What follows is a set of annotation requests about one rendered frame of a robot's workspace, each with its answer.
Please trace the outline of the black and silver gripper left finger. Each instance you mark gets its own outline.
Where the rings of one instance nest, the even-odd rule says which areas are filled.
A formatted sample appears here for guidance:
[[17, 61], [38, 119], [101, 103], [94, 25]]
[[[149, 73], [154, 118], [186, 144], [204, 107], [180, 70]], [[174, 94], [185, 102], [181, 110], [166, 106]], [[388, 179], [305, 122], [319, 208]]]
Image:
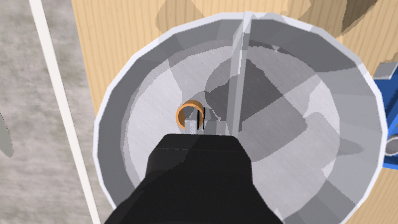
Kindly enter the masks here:
[[191, 118], [185, 119], [185, 134], [197, 134], [199, 130], [200, 111], [194, 107]]

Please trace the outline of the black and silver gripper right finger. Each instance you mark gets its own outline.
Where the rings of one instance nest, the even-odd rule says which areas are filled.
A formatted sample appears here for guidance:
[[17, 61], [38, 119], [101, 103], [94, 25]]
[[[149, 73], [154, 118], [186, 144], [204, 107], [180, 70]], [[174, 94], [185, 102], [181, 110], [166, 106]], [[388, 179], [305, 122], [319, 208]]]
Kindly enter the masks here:
[[209, 107], [204, 107], [203, 130], [204, 135], [216, 135], [217, 121], [211, 119]]

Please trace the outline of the bronze bushing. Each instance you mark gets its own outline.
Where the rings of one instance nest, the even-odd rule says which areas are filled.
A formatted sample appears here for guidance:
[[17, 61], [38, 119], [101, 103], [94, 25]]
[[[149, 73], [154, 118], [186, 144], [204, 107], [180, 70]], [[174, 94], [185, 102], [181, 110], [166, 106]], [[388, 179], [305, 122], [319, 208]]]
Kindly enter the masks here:
[[177, 110], [177, 113], [176, 113], [176, 121], [177, 121], [178, 125], [179, 125], [182, 129], [185, 130], [185, 119], [186, 119], [186, 117], [184, 116], [183, 108], [186, 107], [186, 106], [193, 106], [193, 107], [197, 108], [197, 109], [200, 111], [200, 113], [201, 113], [201, 116], [200, 116], [200, 119], [199, 119], [199, 127], [200, 127], [200, 126], [202, 125], [202, 123], [203, 123], [204, 109], [203, 109], [203, 106], [200, 104], [200, 102], [198, 102], [198, 101], [196, 101], [196, 100], [189, 100], [189, 101], [186, 101], [186, 102]]

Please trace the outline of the blue crate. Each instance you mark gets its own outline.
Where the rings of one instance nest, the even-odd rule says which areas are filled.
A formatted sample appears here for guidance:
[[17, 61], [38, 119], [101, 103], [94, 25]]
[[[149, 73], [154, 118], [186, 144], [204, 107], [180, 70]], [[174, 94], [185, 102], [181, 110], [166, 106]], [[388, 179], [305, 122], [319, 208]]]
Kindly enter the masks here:
[[[390, 135], [398, 134], [398, 127], [395, 127], [398, 123], [398, 61], [380, 63], [373, 80], [382, 93], [388, 139]], [[384, 155], [382, 167], [398, 170], [398, 154]]]

